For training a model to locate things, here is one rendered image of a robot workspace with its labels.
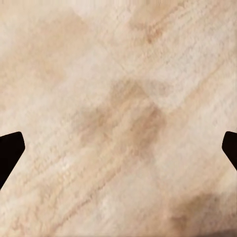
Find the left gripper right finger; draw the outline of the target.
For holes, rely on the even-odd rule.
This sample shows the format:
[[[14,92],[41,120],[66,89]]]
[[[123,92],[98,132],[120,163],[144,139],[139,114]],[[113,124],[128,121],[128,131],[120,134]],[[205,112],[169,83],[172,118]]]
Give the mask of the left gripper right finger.
[[[237,170],[237,133],[230,131],[225,133],[222,150]]]

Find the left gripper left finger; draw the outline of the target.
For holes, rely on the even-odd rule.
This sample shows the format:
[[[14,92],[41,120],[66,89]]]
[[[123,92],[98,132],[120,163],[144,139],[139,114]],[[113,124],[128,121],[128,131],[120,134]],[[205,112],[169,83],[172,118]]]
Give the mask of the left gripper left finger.
[[[0,190],[25,150],[20,131],[0,137]]]

